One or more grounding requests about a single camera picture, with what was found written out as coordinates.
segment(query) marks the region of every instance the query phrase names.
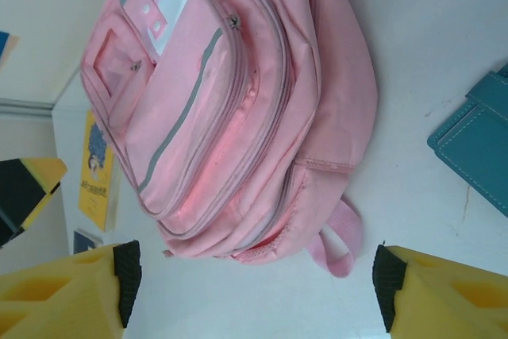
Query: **pink strap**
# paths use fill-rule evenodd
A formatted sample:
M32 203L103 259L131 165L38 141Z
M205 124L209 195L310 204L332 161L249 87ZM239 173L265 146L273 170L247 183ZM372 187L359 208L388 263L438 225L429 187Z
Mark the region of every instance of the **pink strap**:
M364 227L360 217L343 200L340 200L326 224L345 243L349 252L340 253L322 230L307 245L314 261L338 278L347 276L360 254Z

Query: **pink pocket flap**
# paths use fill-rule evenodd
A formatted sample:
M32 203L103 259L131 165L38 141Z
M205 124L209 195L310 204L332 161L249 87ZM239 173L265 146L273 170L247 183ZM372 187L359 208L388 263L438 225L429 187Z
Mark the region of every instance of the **pink pocket flap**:
M154 66L125 19L108 14L99 22L83 58L83 74L100 100L111 129L123 129Z
M244 97L243 42L222 8L213 0L187 2L129 123L126 152L135 158L138 192L157 217L181 203Z

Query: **yellow book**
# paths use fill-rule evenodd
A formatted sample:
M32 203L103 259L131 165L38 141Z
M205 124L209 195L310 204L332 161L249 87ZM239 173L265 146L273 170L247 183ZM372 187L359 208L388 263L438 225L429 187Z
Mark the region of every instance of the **yellow book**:
M103 232L114 225L119 171L91 111L87 113L79 188L79 208Z

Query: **yellow foam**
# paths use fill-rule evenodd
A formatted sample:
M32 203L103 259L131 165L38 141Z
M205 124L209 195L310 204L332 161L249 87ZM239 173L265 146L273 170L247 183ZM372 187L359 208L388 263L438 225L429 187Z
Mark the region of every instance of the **yellow foam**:
M0 337L120 338L114 246L0 276Z
M508 339L508 277L406 248L394 339Z
M67 172L65 163L57 158L21 158L20 161L47 194Z

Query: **black rubber tip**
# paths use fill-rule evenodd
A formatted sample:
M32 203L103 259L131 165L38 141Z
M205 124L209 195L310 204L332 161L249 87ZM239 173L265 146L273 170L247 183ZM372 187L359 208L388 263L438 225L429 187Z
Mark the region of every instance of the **black rubber tip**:
M401 290L406 276L407 263L390 252L385 246L378 246L372 268L375 295L387 333L395 320L395 293Z
M17 236L22 234L25 230L21 227L16 232L12 233L8 230L8 227L4 225L2 219L0 218L0 249L3 248L5 244L9 241L12 241Z
M131 241L113 248L114 274L120 282L120 312L121 324L125 327L133 313L137 291L141 284L140 243Z

